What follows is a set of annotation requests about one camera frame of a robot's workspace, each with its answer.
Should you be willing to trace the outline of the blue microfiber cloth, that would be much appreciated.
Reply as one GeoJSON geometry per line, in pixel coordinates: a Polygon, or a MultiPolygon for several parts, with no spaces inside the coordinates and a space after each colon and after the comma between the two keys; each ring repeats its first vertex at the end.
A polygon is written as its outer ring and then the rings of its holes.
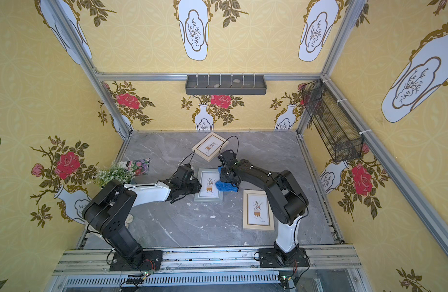
{"type": "Polygon", "coordinates": [[[238,192],[238,187],[232,185],[231,183],[228,182],[223,182],[222,181],[222,166],[218,167],[218,171],[219,171],[219,180],[215,183],[216,188],[220,191],[220,192],[238,192]]]}

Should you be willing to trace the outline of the grey-green picture frame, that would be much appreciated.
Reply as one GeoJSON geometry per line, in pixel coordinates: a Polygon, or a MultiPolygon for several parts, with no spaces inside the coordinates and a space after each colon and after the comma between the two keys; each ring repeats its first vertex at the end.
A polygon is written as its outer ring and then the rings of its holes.
{"type": "Polygon", "coordinates": [[[201,183],[201,189],[195,194],[195,202],[219,203],[223,201],[223,192],[219,191],[216,183],[220,179],[220,173],[217,169],[199,169],[198,180],[201,183]]]}

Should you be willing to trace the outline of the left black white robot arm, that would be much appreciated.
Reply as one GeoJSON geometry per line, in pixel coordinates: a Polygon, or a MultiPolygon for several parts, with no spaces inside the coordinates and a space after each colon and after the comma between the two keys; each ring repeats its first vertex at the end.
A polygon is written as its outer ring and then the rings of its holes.
{"type": "Polygon", "coordinates": [[[187,195],[199,193],[201,183],[190,164],[178,167],[166,180],[152,184],[122,184],[111,180],[82,212],[83,218],[130,266],[142,264],[143,247],[125,226],[133,207],[154,203],[175,203],[187,195]]]}

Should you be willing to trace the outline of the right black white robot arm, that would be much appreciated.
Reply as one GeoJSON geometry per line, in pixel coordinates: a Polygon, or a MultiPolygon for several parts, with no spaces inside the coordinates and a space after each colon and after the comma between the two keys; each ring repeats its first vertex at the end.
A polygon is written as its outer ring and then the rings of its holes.
{"type": "Polygon", "coordinates": [[[218,156],[221,181],[238,187],[248,182],[262,189],[278,220],[273,254],[279,266],[300,262],[305,254],[299,247],[300,221],[309,214],[309,201],[293,174],[284,170],[271,172],[256,167],[246,159],[238,160],[232,152],[218,156]]]}

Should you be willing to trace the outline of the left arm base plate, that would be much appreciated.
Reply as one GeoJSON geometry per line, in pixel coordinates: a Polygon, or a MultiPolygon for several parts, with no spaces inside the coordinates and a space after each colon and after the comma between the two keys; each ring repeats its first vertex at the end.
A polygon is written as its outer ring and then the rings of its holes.
{"type": "Polygon", "coordinates": [[[115,253],[110,265],[110,271],[158,271],[161,267],[162,259],[162,250],[145,250],[130,258],[124,258],[115,253]]]}

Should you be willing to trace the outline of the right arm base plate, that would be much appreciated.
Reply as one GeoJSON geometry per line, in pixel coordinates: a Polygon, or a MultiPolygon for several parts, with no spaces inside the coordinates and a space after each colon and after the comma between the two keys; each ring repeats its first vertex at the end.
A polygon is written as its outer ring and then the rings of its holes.
{"type": "Polygon", "coordinates": [[[261,268],[306,268],[310,265],[305,249],[298,246],[289,253],[280,248],[260,248],[258,259],[261,268]]]}

